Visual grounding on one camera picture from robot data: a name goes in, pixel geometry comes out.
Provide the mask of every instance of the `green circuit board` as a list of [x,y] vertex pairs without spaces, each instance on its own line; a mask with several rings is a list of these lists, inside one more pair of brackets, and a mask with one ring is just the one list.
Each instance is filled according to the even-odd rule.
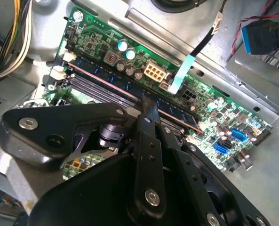
[[[82,14],[81,21],[76,21],[74,18],[75,12]],[[117,44],[120,40],[126,40],[128,47],[135,50],[136,56],[134,59],[127,59],[125,52],[118,50]],[[151,61],[165,70],[169,75],[175,75],[178,71],[178,67],[174,64],[151,52],[128,36],[116,31],[108,24],[103,23],[79,7],[75,7],[72,10],[68,19],[59,54],[61,54],[61,49],[68,49],[78,56],[95,59],[101,65],[107,63],[104,58],[108,51],[111,51],[118,59],[123,59],[126,65],[132,65],[135,69],[143,70],[147,63]],[[116,65],[111,66],[114,70],[117,69]],[[124,76],[140,82],[143,87],[148,87],[155,93],[165,96],[168,100],[197,115],[199,118],[199,127],[204,134],[185,128],[184,137],[187,141],[197,145],[221,171],[225,171],[226,166],[224,163],[231,156],[236,156],[243,148],[250,149],[254,144],[249,138],[245,141],[239,141],[234,137],[228,137],[228,141],[232,144],[232,148],[229,149],[228,153],[222,154],[216,151],[213,146],[220,136],[216,126],[212,122],[213,119],[215,119],[217,125],[220,127],[234,128],[242,133],[245,133],[245,130],[250,128],[249,131],[256,138],[262,134],[262,131],[271,130],[272,125],[258,117],[256,113],[247,111],[229,99],[225,93],[218,92],[203,84],[190,74],[191,71],[189,70],[181,89],[176,95],[170,94],[160,86],[159,82],[152,80],[148,76],[143,75],[139,80],[134,78],[133,75],[124,74]],[[61,99],[63,96],[66,96],[66,104],[98,103],[90,95],[85,95],[70,87],[57,87],[54,91],[46,92],[44,98],[51,102],[53,98]],[[256,122],[259,126],[253,127],[248,123],[248,120]]]

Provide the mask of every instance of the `chip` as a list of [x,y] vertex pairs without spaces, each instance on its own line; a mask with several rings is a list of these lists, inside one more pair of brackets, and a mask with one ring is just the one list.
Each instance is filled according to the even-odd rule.
[[221,110],[221,113],[225,113],[227,111],[227,109],[226,108],[223,108],[222,110]]
[[235,110],[233,111],[233,113],[234,113],[234,114],[238,114],[238,113],[239,113],[239,109],[238,109],[238,108],[235,109]]
[[213,144],[215,142],[215,138],[214,137],[209,137],[207,139],[207,142],[209,142],[210,144]]
[[221,113],[218,113],[218,115],[216,116],[217,119],[220,119],[223,115]]
[[115,40],[111,40],[111,41],[110,41],[110,45],[111,45],[112,47],[116,47],[117,44],[118,44],[118,42],[115,41]]
[[100,47],[101,50],[106,51],[108,49],[108,46],[106,44],[102,44]]
[[231,109],[232,105],[231,104],[226,104],[225,106],[227,109]]

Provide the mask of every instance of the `circuit board component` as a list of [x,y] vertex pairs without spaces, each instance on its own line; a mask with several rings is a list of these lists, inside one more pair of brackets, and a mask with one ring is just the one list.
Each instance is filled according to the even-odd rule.
[[166,76],[165,70],[151,61],[147,62],[147,65],[144,69],[144,74],[157,82],[162,82]]

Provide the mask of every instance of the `sata port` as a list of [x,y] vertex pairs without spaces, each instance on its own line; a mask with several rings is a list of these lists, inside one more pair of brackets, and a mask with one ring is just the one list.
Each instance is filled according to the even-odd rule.
[[229,140],[219,139],[218,142],[221,146],[226,147],[227,149],[232,149],[233,148],[233,145]]

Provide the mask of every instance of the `silver screw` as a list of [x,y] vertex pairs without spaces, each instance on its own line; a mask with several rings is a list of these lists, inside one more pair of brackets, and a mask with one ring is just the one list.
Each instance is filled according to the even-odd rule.
[[146,201],[151,205],[151,206],[159,206],[160,204],[160,198],[158,194],[152,190],[148,189],[144,193]]
[[206,215],[206,218],[211,226],[220,226],[219,221],[217,220],[217,218],[215,218],[215,216],[212,213],[208,213]]
[[165,127],[164,130],[165,130],[167,133],[171,133],[171,130],[170,130],[168,127]]
[[256,219],[260,223],[261,226],[266,226],[265,222],[260,217],[256,217]]
[[121,115],[124,114],[124,112],[123,112],[122,110],[120,110],[120,109],[117,109],[116,112],[117,112],[118,114],[121,114]]
[[19,126],[23,129],[33,130],[38,127],[38,122],[33,118],[23,118],[19,120]]
[[73,13],[73,19],[76,21],[76,22],[82,22],[83,21],[83,18],[84,18],[84,15],[81,11],[75,11]]
[[193,151],[193,152],[195,152],[196,151],[196,148],[194,147],[194,146],[190,146],[190,149]]
[[144,120],[146,120],[148,123],[151,122],[151,120],[149,120],[148,118],[144,118]]

